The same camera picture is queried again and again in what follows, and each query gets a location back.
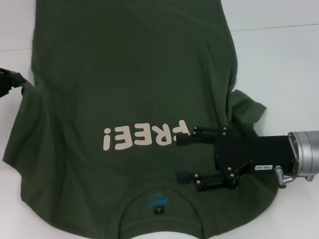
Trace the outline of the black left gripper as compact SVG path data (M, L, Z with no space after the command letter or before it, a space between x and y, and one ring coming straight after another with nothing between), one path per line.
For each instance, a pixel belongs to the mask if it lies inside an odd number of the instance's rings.
M30 88L33 84L25 79L21 73L0 69L0 97L7 95L13 88Z

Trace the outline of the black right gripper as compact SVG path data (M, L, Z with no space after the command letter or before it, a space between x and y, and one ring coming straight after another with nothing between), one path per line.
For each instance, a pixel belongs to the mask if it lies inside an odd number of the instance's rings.
M289 138L280 136L257 136L241 138L233 136L224 128L194 126L191 133L177 133L176 145L214 144L215 165L219 172L201 174L177 171L177 184L193 184L197 193L238 186L245 174L275 174L279 188L293 182L294 156Z

